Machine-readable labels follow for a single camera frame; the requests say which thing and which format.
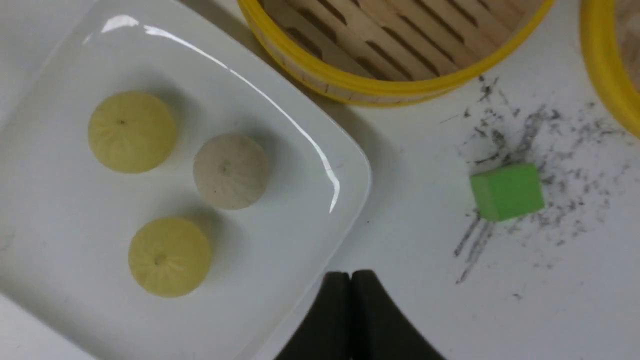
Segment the white plate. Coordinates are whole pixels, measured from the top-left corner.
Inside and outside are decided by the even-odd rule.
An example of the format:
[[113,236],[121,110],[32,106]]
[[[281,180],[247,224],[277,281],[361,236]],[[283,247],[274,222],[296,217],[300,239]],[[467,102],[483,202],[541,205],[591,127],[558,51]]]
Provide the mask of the white plate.
[[[145,174],[104,168],[87,144],[93,109],[124,90],[157,94],[179,120],[175,152]],[[227,132],[252,135],[273,160],[263,199],[237,212],[207,208],[191,177],[199,146]],[[293,333],[299,319],[287,314],[371,185],[362,151],[326,114],[167,0],[102,0],[89,11],[0,132],[0,169],[0,288],[104,359],[240,360],[277,349],[273,331]],[[134,282],[127,251],[139,227],[172,215],[217,239],[203,285],[167,300]]]

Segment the yellow steamer rim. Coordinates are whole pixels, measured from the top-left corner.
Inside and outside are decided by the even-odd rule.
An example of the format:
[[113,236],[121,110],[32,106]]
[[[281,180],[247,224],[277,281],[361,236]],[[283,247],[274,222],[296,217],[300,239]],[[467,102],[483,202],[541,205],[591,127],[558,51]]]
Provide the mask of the yellow steamer rim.
[[616,33],[616,0],[583,0],[582,53],[591,82],[609,111],[640,137],[640,93],[621,57]]
[[[540,5],[529,17],[528,22],[520,25],[496,51],[468,67],[433,79],[383,81],[339,70],[308,53],[284,33],[266,13],[261,5],[264,1],[238,0],[238,4],[258,41],[284,70],[323,96],[348,104],[377,107],[405,106],[426,101],[480,76],[521,45],[540,25],[554,2],[554,0],[537,0]],[[307,1],[325,3],[327,0]],[[454,0],[446,1],[449,4],[455,3]],[[471,1],[476,1],[475,5],[483,8],[486,8],[486,3],[491,3],[490,1]],[[352,0],[344,0],[344,2],[351,3]]]

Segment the white countertop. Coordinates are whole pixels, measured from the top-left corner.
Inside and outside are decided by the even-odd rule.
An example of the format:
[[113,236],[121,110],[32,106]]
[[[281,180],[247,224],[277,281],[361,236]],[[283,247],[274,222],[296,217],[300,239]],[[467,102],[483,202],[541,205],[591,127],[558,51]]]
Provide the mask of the white countertop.
[[[185,0],[264,57],[234,0],[199,1]],[[0,4],[0,115],[89,5]],[[508,60],[434,101],[377,110],[310,95],[374,172],[371,198],[330,269],[374,269],[449,359],[638,357],[640,142],[589,84],[578,14],[578,0],[558,0]],[[479,223],[456,256],[475,220],[468,175],[506,158],[538,165],[548,208]],[[0,300],[2,358],[89,358]]]

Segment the green sponge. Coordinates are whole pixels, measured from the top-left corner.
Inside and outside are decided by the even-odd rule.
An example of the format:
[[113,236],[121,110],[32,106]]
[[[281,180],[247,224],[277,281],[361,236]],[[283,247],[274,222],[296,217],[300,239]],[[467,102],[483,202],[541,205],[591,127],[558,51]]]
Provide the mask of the green sponge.
[[533,164],[517,164],[471,177],[480,216],[503,221],[534,213],[545,207],[538,170]]

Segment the steamer basket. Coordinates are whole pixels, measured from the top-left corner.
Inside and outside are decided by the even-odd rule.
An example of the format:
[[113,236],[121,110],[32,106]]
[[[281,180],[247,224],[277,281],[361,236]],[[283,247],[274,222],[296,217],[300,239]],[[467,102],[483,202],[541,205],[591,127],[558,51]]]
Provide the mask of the steamer basket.
[[640,0],[583,0],[582,53],[602,102],[640,137]]
[[457,88],[512,53],[553,0],[238,0],[294,78],[332,99],[401,106]]

